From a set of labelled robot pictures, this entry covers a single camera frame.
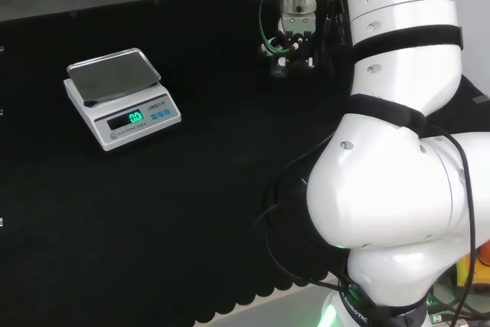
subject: yellow object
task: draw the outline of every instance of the yellow object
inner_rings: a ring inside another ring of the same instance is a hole
[[[469,255],[460,260],[456,264],[458,271],[457,286],[464,287],[466,279],[468,278],[469,270]],[[475,275],[473,277],[473,286],[487,286],[490,287],[490,267],[485,266],[480,260],[476,260]]]

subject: green led light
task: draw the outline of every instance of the green led light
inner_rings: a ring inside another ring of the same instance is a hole
[[[337,312],[335,311],[334,306],[328,306],[325,310],[325,313],[323,313],[322,320],[320,321],[318,327],[332,327],[334,325],[336,316]]]
[[[137,112],[133,114],[129,114],[129,120],[131,121],[131,123],[139,122],[140,120],[143,120],[143,115]]]

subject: red object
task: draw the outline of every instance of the red object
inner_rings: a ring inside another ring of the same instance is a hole
[[[490,266],[490,241],[480,247],[479,258],[483,264]]]

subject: table surface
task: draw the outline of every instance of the table surface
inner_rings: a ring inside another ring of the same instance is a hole
[[[149,0],[0,24],[0,323],[185,327],[291,286],[250,226],[267,182],[335,128],[348,80],[271,79],[257,6]],[[131,47],[182,123],[105,153],[66,67]],[[474,96],[463,83],[433,120],[490,130]]]

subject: white wall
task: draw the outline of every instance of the white wall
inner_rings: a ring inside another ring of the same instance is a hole
[[[463,73],[490,95],[490,0],[457,0],[463,29]]]

